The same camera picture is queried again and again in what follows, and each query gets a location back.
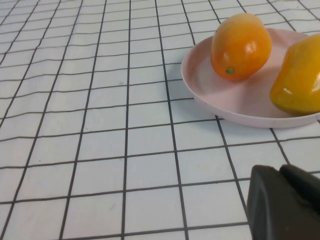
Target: white tile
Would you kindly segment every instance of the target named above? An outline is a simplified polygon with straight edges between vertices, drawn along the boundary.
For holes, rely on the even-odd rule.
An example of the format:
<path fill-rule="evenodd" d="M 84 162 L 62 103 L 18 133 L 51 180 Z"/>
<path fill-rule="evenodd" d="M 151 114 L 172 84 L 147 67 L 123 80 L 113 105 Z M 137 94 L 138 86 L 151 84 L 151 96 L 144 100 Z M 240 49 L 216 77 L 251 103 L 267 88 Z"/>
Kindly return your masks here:
<path fill-rule="evenodd" d="M 91 82 L 91 76 L 91 73 L 77 75 L 59 75 L 56 79 L 53 90 L 63 92 L 88 89 Z"/>
<path fill-rule="evenodd" d="M 171 111 L 174 123 L 216 119 L 214 114 L 203 109 L 193 99 L 172 101 Z"/>
<path fill-rule="evenodd" d="M 247 204 L 248 195 L 249 195 L 250 180 L 239 181 L 239 185 L 241 188 L 241 192 L 242 192 L 242 196 L 244 198 L 245 204 Z"/>
<path fill-rule="evenodd" d="M 122 193 L 70 200 L 63 238 L 121 233 Z"/>
<path fill-rule="evenodd" d="M 170 115 L 167 102 L 129 106 L 129 128 L 169 124 Z"/>
<path fill-rule="evenodd" d="M 129 40 L 129 31 L 102 32 L 100 36 L 100 44 L 122 42 Z"/>
<path fill-rule="evenodd" d="M 185 240 L 183 231 L 163 232 L 136 236 L 126 236 L 125 240 Z"/>
<path fill-rule="evenodd" d="M 157 12 L 155 8 L 145 8 L 145 9 L 136 9 L 131 10 L 131 18 L 146 18 L 146 17 L 156 17 Z"/>
<path fill-rule="evenodd" d="M 128 54 L 128 42 L 99 44 L 98 56 Z"/>
<path fill-rule="evenodd" d="M 92 72 L 94 58 L 79 60 L 64 60 L 60 69 L 60 74 L 80 74 Z"/>
<path fill-rule="evenodd" d="M 63 46 L 66 46 L 68 40 L 69 40 L 68 36 L 44 38 L 39 47 L 40 48 L 63 47 Z"/>
<path fill-rule="evenodd" d="M 221 120 L 220 123 L 226 143 L 229 145 L 275 140 L 268 128 L 242 126 L 226 120 Z"/>
<path fill-rule="evenodd" d="M 72 25 L 71 26 L 61 26 L 57 28 L 48 28 L 48 30 L 45 33 L 44 38 L 55 38 L 55 37 L 63 37 L 68 36 L 71 34 L 72 31 Z"/>
<path fill-rule="evenodd" d="M 182 189 L 189 227 L 247 221 L 234 182 L 185 186 Z"/>
<path fill-rule="evenodd" d="M 108 12 L 104 15 L 103 22 L 113 22 L 129 19 L 129 11 Z"/>
<path fill-rule="evenodd" d="M 64 52 L 65 52 L 64 47 L 37 49 L 35 51 L 32 62 L 36 63 L 43 60 L 61 60 L 63 58 Z"/>
<path fill-rule="evenodd" d="M 212 35 L 214 34 L 214 31 L 217 30 L 219 27 L 218 20 L 208 20 L 208 21 L 199 21 L 199 22 L 191 22 L 190 26 L 192 29 L 192 32 L 212 32 Z"/>
<path fill-rule="evenodd" d="M 79 162 L 72 195 L 119 191 L 124 187 L 124 159 Z"/>
<path fill-rule="evenodd" d="M 48 27 L 50 23 L 50 19 L 40 20 L 40 21 L 30 21 L 24 25 L 23 30 L 37 30 L 37 29 L 45 29 Z"/>
<path fill-rule="evenodd" d="M 177 187 L 128 192 L 125 205 L 126 233 L 183 227 Z"/>
<path fill-rule="evenodd" d="M 279 140 L 287 140 L 304 137 L 320 136 L 320 124 L 318 122 L 291 128 L 275 128 L 274 132 Z"/>
<path fill-rule="evenodd" d="M 65 52 L 65 60 L 92 58 L 96 55 L 97 45 L 68 46 Z"/>
<path fill-rule="evenodd" d="M 170 126 L 130 129 L 128 131 L 128 155 L 173 151 Z"/>
<path fill-rule="evenodd" d="M 146 39 L 130 42 L 130 53 L 142 53 L 148 51 L 159 51 L 161 50 L 159 38 Z"/>
<path fill-rule="evenodd" d="M 58 28 L 58 27 L 67 27 L 67 26 L 73 26 L 76 16 L 67 16 L 67 17 L 59 17 L 59 10 L 56 11 L 56 14 L 54 15 L 55 17 L 52 19 L 49 29 L 52 28 Z"/>
<path fill-rule="evenodd" d="M 79 135 L 38 138 L 29 165 L 74 161 L 78 143 Z"/>
<path fill-rule="evenodd" d="M 111 31 L 128 30 L 128 29 L 129 29 L 129 20 L 109 21 L 109 22 L 104 22 L 102 25 L 102 32 L 111 32 Z"/>
<path fill-rule="evenodd" d="M 80 14 L 102 14 L 104 12 L 103 6 L 82 6 Z"/>
<path fill-rule="evenodd" d="M 8 66 L 14 66 L 14 65 L 25 65 L 29 64 L 31 57 L 33 55 L 34 51 L 21 51 L 21 52 L 13 52 L 8 53 L 2 64 L 1 67 L 8 67 Z"/>
<path fill-rule="evenodd" d="M 90 109 L 86 113 L 84 132 L 126 128 L 126 107 Z"/>
<path fill-rule="evenodd" d="M 79 160 L 114 158 L 125 155 L 125 131 L 84 134 Z"/>
<path fill-rule="evenodd" d="M 183 13 L 184 13 L 184 8 L 182 7 L 182 4 L 163 6 L 158 8 L 159 16 L 168 15 L 168 14 L 183 14 Z"/>
<path fill-rule="evenodd" d="M 307 10 L 290 10 L 281 13 L 288 21 L 291 20 L 314 20 L 316 19 Z"/>
<path fill-rule="evenodd" d="M 216 147 L 224 144 L 216 121 L 176 124 L 174 133 L 178 150 Z"/>
<path fill-rule="evenodd" d="M 128 55 L 99 56 L 96 58 L 95 71 L 111 71 L 126 69 L 128 67 Z"/>
<path fill-rule="evenodd" d="M 44 29 L 32 30 L 32 31 L 21 31 L 18 37 L 16 38 L 16 41 L 41 39 L 44 33 L 45 33 Z"/>
<path fill-rule="evenodd" d="M 49 93 L 35 93 L 28 96 L 16 97 L 9 108 L 8 117 L 25 113 L 42 113 Z"/>
<path fill-rule="evenodd" d="M 89 45 L 96 44 L 98 42 L 99 34 L 73 34 L 70 39 L 70 45 Z"/>
<path fill-rule="evenodd" d="M 103 88 L 126 85 L 128 81 L 128 70 L 116 70 L 95 72 L 93 75 L 92 88 Z"/>
<path fill-rule="evenodd" d="M 188 12 L 195 12 L 195 11 L 212 10 L 210 3 L 208 1 L 207 2 L 185 3 L 184 8 L 187 13 Z"/>
<path fill-rule="evenodd" d="M 319 171 L 320 139 L 305 139 L 282 142 L 281 145 L 292 165 L 305 171 Z"/>
<path fill-rule="evenodd" d="M 168 81 L 182 79 L 181 64 L 180 63 L 166 64 L 165 70 L 166 70 L 166 78 Z"/>
<path fill-rule="evenodd" d="M 174 36 L 178 34 L 189 34 L 190 29 L 187 23 L 181 23 L 181 24 L 173 24 L 173 25 L 167 25 L 167 26 L 161 26 L 161 37 L 169 37 Z"/>
<path fill-rule="evenodd" d="M 0 139 L 35 137 L 40 119 L 41 114 L 25 114 L 6 118 L 0 128 Z"/>
<path fill-rule="evenodd" d="M 56 75 L 60 66 L 60 61 L 46 60 L 31 64 L 25 77 L 27 79 L 41 75 Z"/>
<path fill-rule="evenodd" d="M 73 163 L 28 168 L 17 200 L 67 196 L 73 169 Z"/>
<path fill-rule="evenodd" d="M 224 147 L 179 152 L 178 159 L 183 184 L 234 178 Z"/>
<path fill-rule="evenodd" d="M 175 49 L 184 47 L 193 47 L 191 34 L 184 34 L 179 36 L 169 36 L 162 38 L 163 49 Z"/>
<path fill-rule="evenodd" d="M 75 34 L 96 34 L 100 32 L 101 23 L 76 24 L 73 30 Z"/>
<path fill-rule="evenodd" d="M 215 227 L 189 231 L 190 240 L 251 240 L 251 232 L 248 225 Z"/>
<path fill-rule="evenodd" d="M 152 188 L 178 184 L 173 153 L 129 157 L 126 189 Z"/>
<path fill-rule="evenodd" d="M 91 90 L 89 108 L 120 106 L 127 104 L 127 87 L 111 87 Z"/>
<path fill-rule="evenodd" d="M 117 3 L 117 4 L 111 4 L 108 7 L 105 8 L 105 12 L 117 12 L 117 11 L 125 11 L 129 10 L 130 4 L 129 2 L 124 2 L 124 3 Z"/>
<path fill-rule="evenodd" d="M 239 6 L 239 7 L 225 8 L 225 9 L 216 9 L 215 12 L 218 15 L 219 19 L 226 19 L 236 14 L 242 14 L 244 11 Z"/>
<path fill-rule="evenodd" d="M 168 82 L 170 100 L 193 98 L 185 83 L 181 80 Z"/>
<path fill-rule="evenodd" d="M 19 84 L 19 81 L 0 82 L 0 96 L 2 98 L 12 98 L 15 95 Z"/>
<path fill-rule="evenodd" d="M 11 98 L 0 99 L 0 118 L 3 118 L 6 114 L 6 111 L 11 103 Z"/>
<path fill-rule="evenodd" d="M 83 117 L 84 111 L 46 113 L 39 136 L 79 133 Z"/>
<path fill-rule="evenodd" d="M 173 49 L 173 50 L 165 50 L 164 61 L 165 64 L 178 64 L 181 63 L 185 58 L 186 54 L 191 50 L 191 48 L 182 48 L 182 49 Z"/>
<path fill-rule="evenodd" d="M 136 53 L 130 55 L 130 68 L 162 65 L 161 51 Z"/>
<path fill-rule="evenodd" d="M 88 91 L 53 92 L 47 112 L 71 111 L 86 108 Z"/>
<path fill-rule="evenodd" d="M 159 29 L 157 26 L 130 30 L 130 40 L 131 41 L 132 40 L 141 40 L 141 39 L 146 39 L 146 38 L 148 38 L 148 39 L 158 38 L 158 37 L 159 37 Z"/>
<path fill-rule="evenodd" d="M 3 239 L 58 239 L 65 207 L 65 199 L 16 203 Z"/>
<path fill-rule="evenodd" d="M 163 66 L 132 68 L 129 74 L 130 84 L 145 84 L 165 80 Z"/>
<path fill-rule="evenodd" d="M 310 31 L 320 31 L 320 21 L 311 20 L 307 24 L 305 21 L 293 20 L 290 22 L 297 32 L 310 32 Z"/>
<path fill-rule="evenodd" d="M 132 19 L 131 18 L 131 28 L 132 31 L 138 31 L 138 28 L 146 28 L 146 27 L 153 27 L 153 26 L 158 26 L 158 20 L 157 17 L 148 17 L 147 21 L 146 18 L 136 18 Z"/>
<path fill-rule="evenodd" d="M 0 202 L 14 200 L 23 169 L 0 169 Z"/>
<path fill-rule="evenodd" d="M 55 76 L 38 76 L 24 80 L 19 88 L 17 96 L 35 92 L 49 92 L 54 83 Z"/>
<path fill-rule="evenodd" d="M 11 208 L 11 204 L 0 205 L 0 231 L 2 231 L 5 226 L 10 208 Z"/>
<path fill-rule="evenodd" d="M 189 22 L 203 21 L 203 20 L 215 20 L 217 19 L 214 11 L 210 10 L 202 12 L 190 12 L 188 13 Z"/>
<path fill-rule="evenodd" d="M 312 4 L 310 6 L 308 6 L 308 2 L 310 3 L 310 0 L 303 0 L 303 5 L 307 6 L 307 8 L 316 7 L 316 1 L 312 1 Z M 283 12 L 285 10 L 305 9 L 298 1 L 273 1 L 272 5 L 279 11 Z"/>
<path fill-rule="evenodd" d="M 150 103 L 167 100 L 167 90 L 164 82 L 129 87 L 129 104 Z"/>
<path fill-rule="evenodd" d="M 27 65 L 0 68 L 0 80 L 21 80 L 27 68 Z"/>
<path fill-rule="evenodd" d="M 271 6 L 271 4 L 244 6 L 243 8 L 251 14 L 266 14 L 275 12 L 275 9 Z"/>
<path fill-rule="evenodd" d="M 76 20 L 79 24 L 87 24 L 87 23 L 101 23 L 102 20 L 102 13 L 101 14 L 92 14 L 92 15 L 83 15 L 80 14 L 78 19 Z"/>
<path fill-rule="evenodd" d="M 159 22 L 160 22 L 160 25 L 182 24 L 182 23 L 186 23 L 187 19 L 186 19 L 185 13 L 180 13 L 180 14 L 174 14 L 174 15 L 159 16 Z"/>
<path fill-rule="evenodd" d="M 39 42 L 40 40 L 15 41 L 13 42 L 9 53 L 21 50 L 35 49 L 38 46 Z"/>
<path fill-rule="evenodd" d="M 17 138 L 0 142 L 0 167 L 25 166 L 33 141 L 33 139 Z"/>
<path fill-rule="evenodd" d="M 277 143 L 263 143 L 229 147 L 230 156 L 238 178 L 250 178 L 254 165 L 279 169 L 286 161 Z"/>

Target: black grid line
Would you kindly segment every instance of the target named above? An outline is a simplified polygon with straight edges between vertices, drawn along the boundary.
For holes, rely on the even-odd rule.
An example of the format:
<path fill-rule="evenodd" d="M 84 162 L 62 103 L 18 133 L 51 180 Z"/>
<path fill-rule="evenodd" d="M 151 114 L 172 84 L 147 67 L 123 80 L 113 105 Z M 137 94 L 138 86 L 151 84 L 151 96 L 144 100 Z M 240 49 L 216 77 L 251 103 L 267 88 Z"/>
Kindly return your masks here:
<path fill-rule="evenodd" d="M 128 166 L 128 134 L 129 134 L 129 99 L 130 99 L 130 40 L 131 40 L 131 0 L 129 0 L 129 31 L 128 31 L 128 70 L 126 81 L 126 107 L 125 107 L 125 136 L 124 136 L 124 163 L 123 163 L 123 194 L 121 214 L 121 240 L 125 240 L 126 231 L 126 204 L 127 204 L 127 166 Z"/>
<path fill-rule="evenodd" d="M 22 29 L 23 29 L 23 28 L 25 27 L 25 25 L 27 24 L 28 19 L 31 17 L 32 13 L 34 12 L 34 10 L 36 9 L 36 7 L 38 6 L 39 1 L 40 1 L 40 0 L 38 0 L 38 1 L 36 2 L 36 4 L 34 5 L 31 13 L 29 14 L 28 18 L 25 20 L 24 24 L 22 25 L 22 27 L 21 27 L 20 30 L 18 31 L 17 35 L 15 36 L 15 38 L 13 39 L 13 41 L 11 42 L 9 48 L 8 48 L 7 51 L 4 53 L 4 56 L 3 56 L 2 60 L 0 61 L 0 65 L 4 62 L 7 53 L 10 51 L 10 49 L 11 49 L 12 45 L 14 44 L 15 40 L 18 38 L 18 36 L 20 35 Z"/>
<path fill-rule="evenodd" d="M 4 17 L 4 19 L 2 20 L 2 22 L 0 23 L 0 27 L 2 26 L 2 24 L 4 23 L 4 21 L 7 19 L 7 17 L 10 15 L 10 13 L 13 11 L 13 9 L 16 7 L 16 5 L 18 4 L 19 1 L 17 1 L 13 7 L 11 8 L 11 10 L 8 12 L 8 14 Z"/>
<path fill-rule="evenodd" d="M 72 35 L 72 32 L 73 32 L 74 28 L 75 28 L 75 26 L 73 26 L 72 31 L 71 31 L 71 34 L 70 34 L 70 37 L 69 37 L 69 40 L 68 40 L 68 43 L 67 43 L 66 46 L 65 46 L 64 53 L 63 53 L 63 57 L 62 57 L 62 60 L 61 60 L 59 69 L 58 69 L 58 71 L 57 71 L 56 77 L 55 77 L 54 82 L 53 82 L 53 84 L 52 84 L 52 88 L 51 88 L 52 91 L 53 91 L 53 89 L 54 89 L 54 87 L 55 87 L 55 83 L 56 83 L 56 81 L 57 81 L 57 78 L 58 78 L 58 75 L 59 75 L 61 66 L 62 66 L 62 64 L 63 64 L 64 57 L 65 57 L 66 52 L 67 52 L 67 47 L 68 47 L 69 41 L 70 41 L 70 39 L 71 39 L 71 35 Z M 32 143 L 32 146 L 31 146 L 31 150 L 30 150 L 29 155 L 28 155 L 28 159 L 27 159 L 27 161 L 26 161 L 26 163 L 25 163 L 25 168 L 23 169 L 23 173 L 22 173 L 22 176 L 21 176 L 19 185 L 18 185 L 18 187 L 17 187 L 17 189 L 16 189 L 16 191 L 15 191 L 15 194 L 14 194 L 13 201 L 15 201 L 15 200 L 17 199 L 19 190 L 20 190 L 20 188 L 21 188 L 22 182 L 23 182 L 24 177 L 25 177 L 25 175 L 26 175 L 27 167 L 28 167 L 28 164 L 29 164 L 29 162 L 30 162 L 30 158 L 31 158 L 32 152 L 33 152 L 33 150 L 34 150 L 34 147 L 35 147 L 35 144 L 36 144 L 36 140 L 37 140 L 37 137 L 38 137 L 38 135 L 39 135 L 40 128 L 41 128 L 41 125 L 42 125 L 43 120 L 44 120 L 44 117 L 45 117 L 45 111 L 46 111 L 46 109 L 47 109 L 47 107 L 48 107 L 48 103 L 49 103 L 49 100 L 50 100 L 51 95 L 52 95 L 52 93 L 49 93 L 49 96 L 48 96 L 47 101 L 46 101 L 46 103 L 45 103 L 44 112 L 43 112 L 43 114 L 42 114 L 42 116 L 41 116 L 40 123 L 39 123 L 38 129 L 37 129 L 35 138 L 34 138 L 34 140 L 33 140 L 33 143 Z M 10 220 L 10 218 L 11 218 L 11 214 L 12 214 L 12 211 L 13 211 L 14 206 L 15 206 L 15 203 L 12 203 L 12 204 L 11 204 L 11 207 L 10 207 L 10 210 L 9 210 L 9 213 L 8 213 L 8 216 L 7 216 L 7 218 L 6 218 L 6 221 L 5 221 L 5 224 L 4 224 L 4 227 L 3 227 L 3 230 L 2 230 L 1 236 L 0 236 L 0 240 L 2 240 L 2 239 L 4 238 L 4 235 L 5 235 L 5 233 L 6 233 L 6 229 L 7 229 L 7 226 L 8 226 L 8 224 L 9 224 L 9 220 Z"/>
<path fill-rule="evenodd" d="M 178 180 L 178 188 L 179 188 L 179 195 L 180 195 L 180 203 L 181 203 L 181 212 L 182 212 L 182 220 L 183 220 L 183 228 L 184 228 L 184 236 L 185 240 L 189 240 L 189 233 L 187 230 L 187 216 L 186 216 L 186 209 L 185 209 L 185 200 L 184 200 L 184 193 L 182 189 L 182 182 L 180 176 L 180 167 L 179 167 L 179 159 L 177 153 L 177 143 L 176 143 L 176 135 L 175 135 L 175 127 L 171 109 L 171 102 L 170 102 L 170 93 L 169 93 L 169 84 L 167 79 L 167 70 L 166 70 L 166 62 L 165 62 L 165 55 L 164 55 L 164 48 L 162 44 L 162 37 L 161 37 L 161 28 L 160 28 L 160 21 L 159 21 L 159 14 L 157 8 L 157 0 L 154 0 L 155 4 L 155 11 L 156 11 L 156 19 L 158 23 L 158 31 L 159 31 L 159 39 L 160 39 L 160 47 L 161 47 L 161 56 L 162 56 L 162 63 L 163 63 L 163 73 L 165 79 L 165 88 L 166 88 L 166 97 L 168 100 L 168 109 L 169 109 L 169 117 L 170 117 L 170 125 L 171 125 L 171 133 L 172 133 L 172 142 L 173 142 L 173 150 L 174 150 L 174 158 L 175 158 L 175 166 L 176 166 L 176 175 Z"/>
<path fill-rule="evenodd" d="M 90 93 L 91 93 L 91 88 L 92 88 L 92 84 L 93 84 L 93 81 L 94 81 L 95 67 L 96 67 L 97 55 L 98 55 L 98 50 L 99 50 L 99 42 L 100 42 L 101 31 L 102 31 L 104 17 L 105 17 L 106 4 L 107 4 L 107 0 L 105 0 L 105 2 L 104 2 L 104 9 L 103 9 L 103 14 L 102 14 L 102 18 L 101 18 L 101 25 L 100 25 L 100 33 L 99 33 L 99 37 L 98 37 L 97 44 L 96 44 L 95 58 L 94 58 L 93 67 L 92 67 L 90 86 L 89 86 L 87 99 L 86 99 L 86 104 L 85 104 L 85 109 L 84 109 L 84 113 L 83 113 L 81 132 L 79 134 L 78 147 L 77 147 L 75 158 L 74 158 L 73 171 L 72 171 L 71 181 L 70 181 L 70 185 L 69 185 L 68 196 L 67 196 L 67 199 L 66 199 L 65 210 L 64 210 L 63 220 L 62 220 L 62 224 L 61 224 L 61 230 L 60 230 L 59 239 L 62 239 L 63 235 L 64 235 L 64 230 L 65 230 L 65 225 L 66 225 L 66 220 L 67 220 L 67 214 L 68 214 L 68 209 L 69 209 L 69 204 L 70 204 L 70 196 L 71 196 L 72 187 L 73 187 L 74 180 L 75 180 L 75 175 L 76 175 L 76 170 L 77 170 L 77 161 L 78 161 L 78 157 L 79 157 L 82 137 L 83 137 L 85 123 L 86 123 L 86 116 L 87 116 L 88 105 L 89 105 L 89 100 L 90 100 Z"/>
<path fill-rule="evenodd" d="M 218 20 L 219 24 L 221 24 L 221 21 L 220 21 L 218 15 L 217 15 L 217 13 L 216 13 L 214 7 L 212 6 L 210 0 L 208 0 L 208 2 L 210 3 L 210 6 L 211 6 L 211 8 L 212 8 L 212 11 L 213 11 L 214 15 L 217 17 L 217 20 Z M 227 141 L 226 141 L 226 137 L 225 137 L 224 131 L 223 131 L 223 129 L 222 129 L 222 126 L 221 126 L 219 117 L 218 117 L 218 116 L 215 116 L 215 118 L 216 118 L 216 122 L 217 122 L 217 124 L 218 124 L 218 128 L 219 128 L 219 131 L 220 131 L 220 134 L 221 134 L 221 137 L 222 137 L 224 149 L 225 149 L 225 152 L 226 152 L 226 155 L 227 155 L 227 158 L 228 158 L 228 161 L 229 161 L 231 170 L 232 170 L 232 174 L 233 174 L 233 177 L 234 177 L 234 179 L 235 179 L 236 188 L 237 188 L 237 190 L 238 190 L 239 197 L 240 197 L 240 200 L 241 200 L 241 203 L 242 203 L 242 206 L 243 206 L 245 215 L 246 215 L 246 217 L 248 218 L 246 201 L 245 201 L 244 196 L 243 196 L 242 191 L 241 191 L 241 187 L 240 187 L 239 180 L 238 180 L 238 177 L 237 177 L 237 172 L 236 172 L 234 163 L 232 162 L 232 158 L 231 158 L 231 155 L 230 155 L 230 152 L 229 152 L 229 147 L 228 147 L 228 144 L 227 144 Z"/>

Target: white tiled surface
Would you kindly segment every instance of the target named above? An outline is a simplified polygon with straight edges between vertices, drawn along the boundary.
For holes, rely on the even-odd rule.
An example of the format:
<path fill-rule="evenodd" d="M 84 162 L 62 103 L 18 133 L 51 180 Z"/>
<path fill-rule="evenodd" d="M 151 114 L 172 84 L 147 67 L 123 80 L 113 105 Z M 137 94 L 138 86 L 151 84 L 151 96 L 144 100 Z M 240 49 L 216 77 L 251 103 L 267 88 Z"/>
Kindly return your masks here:
<path fill-rule="evenodd" d="M 184 86 L 244 10 L 320 32 L 316 0 L 0 0 L 0 239 L 250 240 L 252 166 L 318 177 L 320 123 L 220 129 Z"/>

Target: orange fruit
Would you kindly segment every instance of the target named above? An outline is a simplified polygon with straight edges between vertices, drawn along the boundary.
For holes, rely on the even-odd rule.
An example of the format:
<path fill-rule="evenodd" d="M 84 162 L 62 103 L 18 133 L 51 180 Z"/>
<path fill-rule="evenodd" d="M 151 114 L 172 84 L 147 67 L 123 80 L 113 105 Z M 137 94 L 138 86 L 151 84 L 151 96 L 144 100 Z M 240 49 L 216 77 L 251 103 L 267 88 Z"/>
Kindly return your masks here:
<path fill-rule="evenodd" d="M 271 37 L 257 16 L 236 14 L 221 23 L 213 35 L 211 65 L 220 77 L 238 81 L 258 71 L 271 49 Z"/>

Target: mango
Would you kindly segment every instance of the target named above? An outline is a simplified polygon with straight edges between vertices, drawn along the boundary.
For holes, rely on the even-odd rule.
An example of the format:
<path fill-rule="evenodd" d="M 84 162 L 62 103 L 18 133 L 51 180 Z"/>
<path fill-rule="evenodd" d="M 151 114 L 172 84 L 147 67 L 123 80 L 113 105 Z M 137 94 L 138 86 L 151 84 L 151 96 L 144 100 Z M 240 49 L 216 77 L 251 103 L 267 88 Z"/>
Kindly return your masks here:
<path fill-rule="evenodd" d="M 320 33 L 288 48 L 270 99 L 280 110 L 291 114 L 320 112 Z"/>

